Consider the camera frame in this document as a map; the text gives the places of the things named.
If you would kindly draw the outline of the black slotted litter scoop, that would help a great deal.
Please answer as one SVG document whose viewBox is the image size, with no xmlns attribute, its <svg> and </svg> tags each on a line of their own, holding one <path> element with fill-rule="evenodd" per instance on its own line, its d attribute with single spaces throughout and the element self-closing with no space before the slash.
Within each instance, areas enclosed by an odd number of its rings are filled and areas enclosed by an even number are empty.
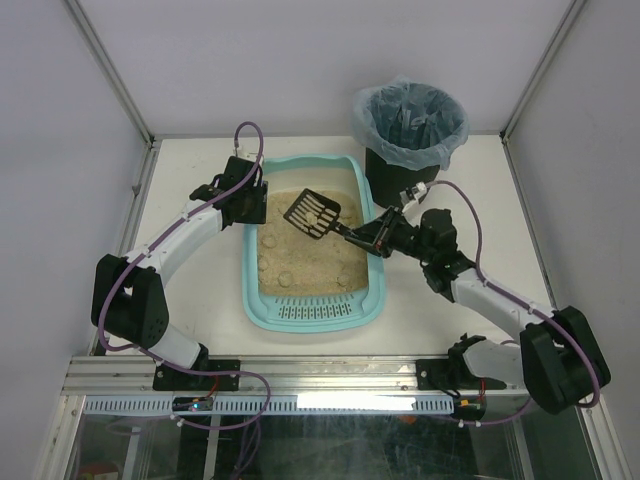
<svg viewBox="0 0 640 480">
<path fill-rule="evenodd" d="M 342 207 L 338 202 L 305 188 L 285 211 L 283 218 L 313 240 L 319 240 L 331 232 L 344 238 L 344 236 L 349 235 L 352 228 L 340 221 L 341 211 Z M 317 223 L 315 225 L 311 225 L 306 221 L 305 214 L 307 212 L 316 216 Z M 305 223 L 302 224 L 296 221 L 292 216 L 294 213 L 303 217 Z"/>
</svg>

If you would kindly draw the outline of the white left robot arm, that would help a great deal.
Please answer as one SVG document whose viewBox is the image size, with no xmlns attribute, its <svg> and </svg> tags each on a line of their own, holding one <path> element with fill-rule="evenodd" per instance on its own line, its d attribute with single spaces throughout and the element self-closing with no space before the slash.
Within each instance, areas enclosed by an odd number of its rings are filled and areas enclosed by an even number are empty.
<svg viewBox="0 0 640 480">
<path fill-rule="evenodd" d="M 165 287 L 204 243 L 234 224 L 266 222 L 268 184 L 258 160 L 231 156 L 223 173 L 196 188 L 152 240 L 97 266 L 91 322 L 112 352 L 137 348 L 191 374 L 207 368 L 208 349 L 170 323 Z"/>
</svg>

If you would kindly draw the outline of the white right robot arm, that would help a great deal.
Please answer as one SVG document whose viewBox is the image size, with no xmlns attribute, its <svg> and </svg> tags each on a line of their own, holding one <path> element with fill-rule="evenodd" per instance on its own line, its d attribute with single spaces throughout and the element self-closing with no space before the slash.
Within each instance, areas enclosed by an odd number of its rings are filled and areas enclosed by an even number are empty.
<svg viewBox="0 0 640 480">
<path fill-rule="evenodd" d="M 506 360 L 504 347 L 486 339 L 464 347 L 464 362 L 472 375 L 496 378 L 514 373 L 550 414 L 598 404 L 611 373 L 586 316 L 573 306 L 538 307 L 490 279 L 479 260 L 460 251 L 449 210 L 430 209 L 413 226 L 390 208 L 369 223 L 346 229 L 344 237 L 382 258 L 400 252 L 419 261 L 434 293 L 480 314 L 516 343 L 520 358 L 512 362 Z"/>
</svg>

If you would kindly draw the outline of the translucent blue bin liner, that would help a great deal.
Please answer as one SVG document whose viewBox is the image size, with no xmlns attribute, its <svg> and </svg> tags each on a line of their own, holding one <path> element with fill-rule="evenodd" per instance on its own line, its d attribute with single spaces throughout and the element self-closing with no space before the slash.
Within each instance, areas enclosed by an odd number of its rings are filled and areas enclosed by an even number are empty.
<svg viewBox="0 0 640 480">
<path fill-rule="evenodd" d="M 356 92 L 350 121 L 360 145 L 412 171 L 448 169 L 470 132 L 468 115 L 455 98 L 405 76 Z"/>
</svg>

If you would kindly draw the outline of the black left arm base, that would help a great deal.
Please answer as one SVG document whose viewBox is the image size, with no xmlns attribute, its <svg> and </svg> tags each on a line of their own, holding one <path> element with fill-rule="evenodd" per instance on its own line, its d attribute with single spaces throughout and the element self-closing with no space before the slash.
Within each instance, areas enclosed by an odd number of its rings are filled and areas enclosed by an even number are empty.
<svg viewBox="0 0 640 480">
<path fill-rule="evenodd" d="M 160 392 L 208 392 L 214 385 L 217 392 L 235 392 L 239 389 L 241 362 L 237 359 L 211 358 L 204 366 L 205 372 L 215 376 L 195 375 L 175 370 L 165 364 L 156 368 L 152 389 Z"/>
</svg>

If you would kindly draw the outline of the teal plastic litter box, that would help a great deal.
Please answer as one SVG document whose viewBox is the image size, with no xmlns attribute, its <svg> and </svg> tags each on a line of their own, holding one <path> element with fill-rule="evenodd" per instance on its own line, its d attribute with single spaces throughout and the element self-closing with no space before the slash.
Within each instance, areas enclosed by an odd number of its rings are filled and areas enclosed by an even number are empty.
<svg viewBox="0 0 640 480">
<path fill-rule="evenodd" d="M 362 327 L 382 311 L 383 261 L 331 233 L 313 240 L 283 218 L 304 189 L 341 206 L 340 221 L 357 227 L 375 217 L 368 182 L 350 156 L 269 159 L 267 220 L 243 239 L 243 303 L 257 326 L 280 333 L 327 333 Z"/>
</svg>

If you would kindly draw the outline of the black trash bin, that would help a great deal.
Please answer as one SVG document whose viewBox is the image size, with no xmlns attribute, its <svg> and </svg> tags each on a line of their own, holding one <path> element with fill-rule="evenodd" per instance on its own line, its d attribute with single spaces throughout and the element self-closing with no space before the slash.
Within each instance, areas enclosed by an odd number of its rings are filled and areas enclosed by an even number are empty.
<svg viewBox="0 0 640 480">
<path fill-rule="evenodd" d="M 426 150 L 439 142 L 435 129 L 435 90 L 409 82 L 387 86 L 372 97 L 369 111 L 378 136 L 390 144 L 386 150 L 366 149 L 366 176 L 374 202 L 381 207 L 399 206 L 400 192 L 417 182 L 433 180 L 437 165 L 409 168 L 399 155 L 401 149 Z"/>
</svg>

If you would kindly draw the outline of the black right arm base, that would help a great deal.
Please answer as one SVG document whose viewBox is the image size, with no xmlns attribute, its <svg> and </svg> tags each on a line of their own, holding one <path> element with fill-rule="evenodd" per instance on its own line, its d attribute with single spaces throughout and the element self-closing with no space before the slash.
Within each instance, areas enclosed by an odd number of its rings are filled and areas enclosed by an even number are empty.
<svg viewBox="0 0 640 480">
<path fill-rule="evenodd" d="M 417 388 L 420 391 L 440 390 L 453 393 L 460 390 L 505 390 L 507 385 L 493 378 L 480 378 L 470 373 L 464 363 L 448 358 L 423 358 L 415 361 Z"/>
</svg>

